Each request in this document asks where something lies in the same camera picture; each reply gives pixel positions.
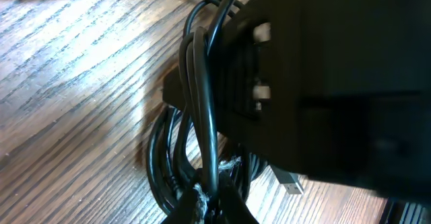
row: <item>tabletop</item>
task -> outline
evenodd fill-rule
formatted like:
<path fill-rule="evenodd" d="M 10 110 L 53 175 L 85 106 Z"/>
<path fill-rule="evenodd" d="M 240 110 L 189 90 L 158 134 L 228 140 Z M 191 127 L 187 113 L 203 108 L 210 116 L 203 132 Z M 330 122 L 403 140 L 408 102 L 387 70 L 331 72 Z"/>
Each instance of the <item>tabletop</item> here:
<path fill-rule="evenodd" d="M 0 0 L 0 223 L 165 217 L 143 153 L 199 1 Z M 261 223 L 375 223 L 385 203 L 359 188 L 302 185 L 303 196 L 288 196 L 268 168 L 247 205 Z"/>

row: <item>wood grain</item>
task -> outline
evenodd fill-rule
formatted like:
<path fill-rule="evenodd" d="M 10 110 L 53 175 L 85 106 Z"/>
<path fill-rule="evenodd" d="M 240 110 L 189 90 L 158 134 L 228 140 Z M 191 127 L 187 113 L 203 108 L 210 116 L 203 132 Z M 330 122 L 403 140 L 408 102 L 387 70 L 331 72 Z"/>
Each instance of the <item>wood grain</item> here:
<path fill-rule="evenodd" d="M 142 154 L 198 1 L 0 0 L 1 223 L 164 218 Z M 188 153 L 199 165 L 193 137 Z M 303 184 L 304 196 L 287 196 L 267 170 L 248 206 L 262 223 L 373 223 L 384 203 L 361 189 Z"/>

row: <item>usb connector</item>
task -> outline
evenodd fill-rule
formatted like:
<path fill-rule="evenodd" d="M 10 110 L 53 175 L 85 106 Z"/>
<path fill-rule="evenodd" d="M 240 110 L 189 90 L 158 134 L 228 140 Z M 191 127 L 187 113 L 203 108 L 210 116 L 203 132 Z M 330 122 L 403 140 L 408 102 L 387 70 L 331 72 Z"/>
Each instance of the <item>usb connector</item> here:
<path fill-rule="evenodd" d="M 299 183 L 298 174 L 290 173 L 271 165 L 271 169 L 280 184 L 286 188 L 288 194 L 304 194 L 304 189 Z"/>

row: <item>brown wood surface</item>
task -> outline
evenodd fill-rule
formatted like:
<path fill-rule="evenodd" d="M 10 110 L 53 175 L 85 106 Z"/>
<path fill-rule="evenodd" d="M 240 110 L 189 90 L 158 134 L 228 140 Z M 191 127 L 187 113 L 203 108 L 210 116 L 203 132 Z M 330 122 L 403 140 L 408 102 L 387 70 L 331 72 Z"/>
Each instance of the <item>brown wood surface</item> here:
<path fill-rule="evenodd" d="M 164 218 L 142 154 L 198 1 L 0 0 L 1 223 Z M 248 206 L 262 223 L 374 223 L 384 203 L 357 188 L 303 185 L 304 196 L 288 196 L 268 169 Z"/>

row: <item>black cable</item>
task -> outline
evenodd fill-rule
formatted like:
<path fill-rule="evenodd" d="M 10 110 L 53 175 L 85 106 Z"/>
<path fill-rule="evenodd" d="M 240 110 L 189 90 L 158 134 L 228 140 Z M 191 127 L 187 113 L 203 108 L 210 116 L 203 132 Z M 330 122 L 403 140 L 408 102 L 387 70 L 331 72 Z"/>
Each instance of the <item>black cable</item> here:
<path fill-rule="evenodd" d="M 208 4 L 220 6 L 210 25 L 210 31 L 198 27 L 191 32 L 195 16 Z M 218 139 L 214 118 L 213 92 L 209 75 L 208 53 L 216 52 L 218 37 L 226 16 L 235 16 L 231 5 L 241 9 L 237 0 L 203 0 L 187 17 L 183 41 L 179 50 L 179 72 L 186 107 L 182 112 L 167 106 L 154 123 L 150 135 L 146 166 L 148 180 L 159 207 L 167 214 L 173 210 L 182 192 L 195 175 L 186 154 L 187 137 L 194 126 L 202 156 L 201 185 L 208 195 L 218 192 Z M 173 159 L 170 147 L 172 132 L 180 121 Z M 222 150 L 221 159 L 241 157 L 230 175 L 242 199 L 246 201 L 251 182 L 267 166 L 266 162 L 248 152 L 243 145 L 229 140 Z"/>

